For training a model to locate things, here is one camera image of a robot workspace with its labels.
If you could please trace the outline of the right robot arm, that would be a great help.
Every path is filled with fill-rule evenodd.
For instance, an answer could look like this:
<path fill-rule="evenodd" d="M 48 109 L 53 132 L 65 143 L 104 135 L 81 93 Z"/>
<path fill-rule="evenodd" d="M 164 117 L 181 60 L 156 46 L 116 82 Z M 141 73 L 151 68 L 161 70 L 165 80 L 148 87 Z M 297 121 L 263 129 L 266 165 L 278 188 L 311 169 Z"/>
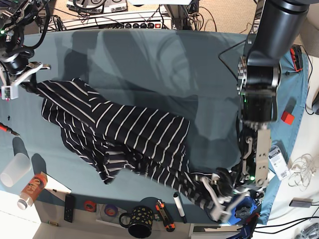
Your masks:
<path fill-rule="evenodd" d="M 0 13 L 0 79 L 4 87 L 19 85 L 49 65 L 30 62 L 47 33 L 50 20 L 49 1 L 13 0 Z M 24 28 L 38 20 L 40 11 L 45 10 L 45 22 L 39 41 L 33 46 L 24 44 Z"/>

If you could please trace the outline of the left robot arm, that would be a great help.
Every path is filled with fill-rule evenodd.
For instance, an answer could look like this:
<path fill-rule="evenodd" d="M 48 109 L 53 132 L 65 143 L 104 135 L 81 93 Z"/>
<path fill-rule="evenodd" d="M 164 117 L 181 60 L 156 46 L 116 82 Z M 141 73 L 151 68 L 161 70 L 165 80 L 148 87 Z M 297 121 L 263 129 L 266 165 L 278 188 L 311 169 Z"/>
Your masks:
<path fill-rule="evenodd" d="M 292 46 L 305 20 L 310 0 L 259 0 L 251 30 L 238 63 L 237 91 L 241 98 L 236 127 L 241 161 L 216 176 L 203 176 L 213 206 L 210 216 L 227 221 L 250 192 L 268 185 L 268 124 L 278 117 L 277 91 L 281 80 L 280 59 Z"/>

